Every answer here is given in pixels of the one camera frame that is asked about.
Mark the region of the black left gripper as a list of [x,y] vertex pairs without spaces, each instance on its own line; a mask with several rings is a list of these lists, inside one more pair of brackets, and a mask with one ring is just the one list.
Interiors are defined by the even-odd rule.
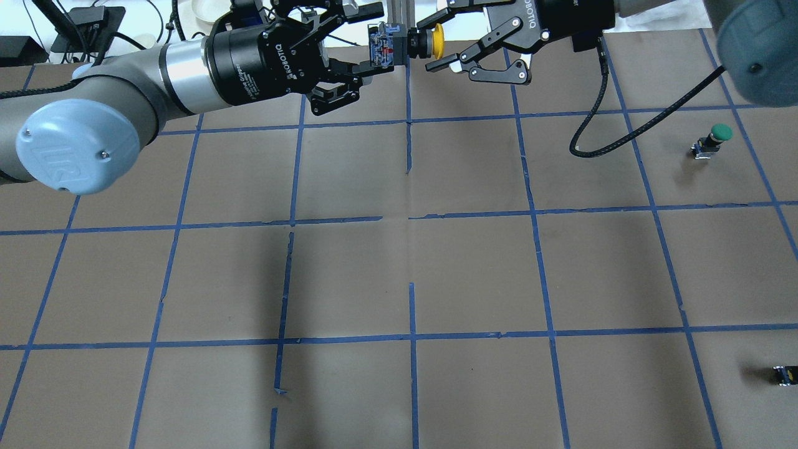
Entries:
[[[320,8],[313,22],[290,18],[295,8]],[[373,66],[330,59],[325,65],[323,40],[343,24],[382,17],[382,2],[275,1],[281,17],[266,25],[214,31],[206,37],[206,57],[217,94],[228,105],[310,93],[315,116],[353,104],[367,79],[394,71],[394,65]]]

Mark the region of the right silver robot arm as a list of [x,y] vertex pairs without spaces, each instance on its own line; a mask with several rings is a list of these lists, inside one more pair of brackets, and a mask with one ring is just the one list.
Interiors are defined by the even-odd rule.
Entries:
[[[662,7],[662,1],[445,1],[415,27],[368,27],[368,68],[429,59],[426,69],[465,72],[473,82],[527,84],[531,56],[569,37],[576,52],[599,47],[602,31]],[[706,1],[716,50],[739,94],[769,107],[796,105],[795,1]],[[488,33],[459,53],[445,54],[442,25],[462,12],[482,11]]]

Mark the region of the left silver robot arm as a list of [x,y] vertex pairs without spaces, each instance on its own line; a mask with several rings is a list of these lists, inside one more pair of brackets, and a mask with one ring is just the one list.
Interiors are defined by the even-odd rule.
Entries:
[[82,66],[65,85],[2,93],[4,185],[89,195],[124,176],[166,122],[302,94],[325,114],[383,69],[331,59],[324,39],[381,2],[273,1],[268,21]]

